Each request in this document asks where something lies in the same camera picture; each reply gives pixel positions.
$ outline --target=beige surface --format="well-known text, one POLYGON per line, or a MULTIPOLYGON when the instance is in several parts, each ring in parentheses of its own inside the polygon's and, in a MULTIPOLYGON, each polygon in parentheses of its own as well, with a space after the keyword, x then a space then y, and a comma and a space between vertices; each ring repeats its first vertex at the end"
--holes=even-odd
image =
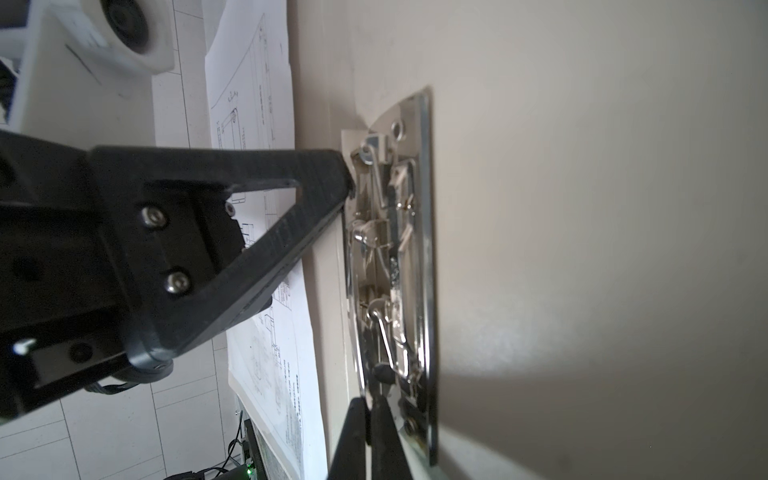
POLYGON ((297 146, 434 92, 447 473, 761 478, 764 4, 322 0, 289 20, 297 146))

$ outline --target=paper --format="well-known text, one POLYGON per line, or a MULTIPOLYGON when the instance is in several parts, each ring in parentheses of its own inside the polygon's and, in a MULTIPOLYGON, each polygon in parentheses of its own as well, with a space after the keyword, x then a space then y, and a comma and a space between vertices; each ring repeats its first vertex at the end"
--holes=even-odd
MULTIPOLYGON (((205 58, 214 148, 294 148, 286 2, 228 0, 205 58)), ((234 194, 250 246, 295 201, 293 190, 234 194)), ((272 306, 227 331, 230 384, 289 477, 327 476, 315 349, 301 262, 272 306)))

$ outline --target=metal plate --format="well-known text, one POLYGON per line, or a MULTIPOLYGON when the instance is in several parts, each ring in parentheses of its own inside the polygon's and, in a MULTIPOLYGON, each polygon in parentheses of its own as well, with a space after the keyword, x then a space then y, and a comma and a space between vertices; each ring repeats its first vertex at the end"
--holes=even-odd
POLYGON ((389 389, 394 378, 402 430, 434 465, 438 364, 431 139, 426 91, 373 124, 351 153, 356 195, 346 202, 345 228, 360 382, 374 393, 389 389))

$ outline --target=white plastic part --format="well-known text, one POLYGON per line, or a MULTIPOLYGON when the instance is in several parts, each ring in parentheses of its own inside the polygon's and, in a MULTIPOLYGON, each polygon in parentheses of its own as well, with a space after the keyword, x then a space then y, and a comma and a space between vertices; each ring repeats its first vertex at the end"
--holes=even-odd
POLYGON ((149 28, 141 53, 131 50, 112 30, 100 0, 51 0, 53 12, 80 45, 90 53, 121 68, 158 74, 174 68, 170 17, 165 2, 135 0, 149 28))

